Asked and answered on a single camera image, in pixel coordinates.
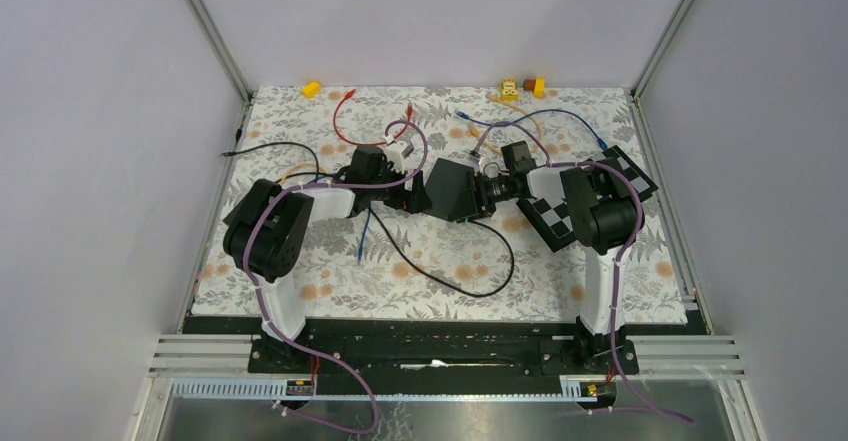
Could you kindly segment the black network switch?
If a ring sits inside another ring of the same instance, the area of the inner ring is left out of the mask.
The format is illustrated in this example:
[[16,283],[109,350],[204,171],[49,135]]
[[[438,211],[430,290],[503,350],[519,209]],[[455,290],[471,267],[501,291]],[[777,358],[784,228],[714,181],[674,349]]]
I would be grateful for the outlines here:
[[472,167],[448,159],[438,159],[425,183],[431,206],[429,216],[444,221],[459,222],[476,214]]

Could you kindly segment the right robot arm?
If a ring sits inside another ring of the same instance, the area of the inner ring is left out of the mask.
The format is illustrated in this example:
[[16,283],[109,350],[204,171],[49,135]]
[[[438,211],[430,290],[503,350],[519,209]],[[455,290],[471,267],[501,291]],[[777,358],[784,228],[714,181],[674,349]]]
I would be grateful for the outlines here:
[[631,235],[644,225],[642,202],[656,183],[619,147],[571,166],[540,166],[525,142],[503,149],[504,171],[438,159],[425,183],[431,216],[464,222],[490,217],[498,203],[515,201],[554,252],[579,243],[585,252],[585,300],[577,317],[575,363],[597,373],[625,340],[619,275]]

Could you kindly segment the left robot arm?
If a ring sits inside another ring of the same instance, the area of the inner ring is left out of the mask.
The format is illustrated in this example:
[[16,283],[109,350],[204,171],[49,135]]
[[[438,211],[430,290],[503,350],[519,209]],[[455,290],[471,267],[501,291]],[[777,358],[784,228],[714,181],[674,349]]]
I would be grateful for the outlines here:
[[288,188],[260,179],[225,217],[224,252],[254,285],[263,331],[277,339],[272,359],[285,371],[301,370],[310,358],[308,342],[298,337],[306,315],[294,280],[307,228],[355,217],[374,202],[411,214],[429,209],[412,152],[404,141],[360,146],[336,178]]

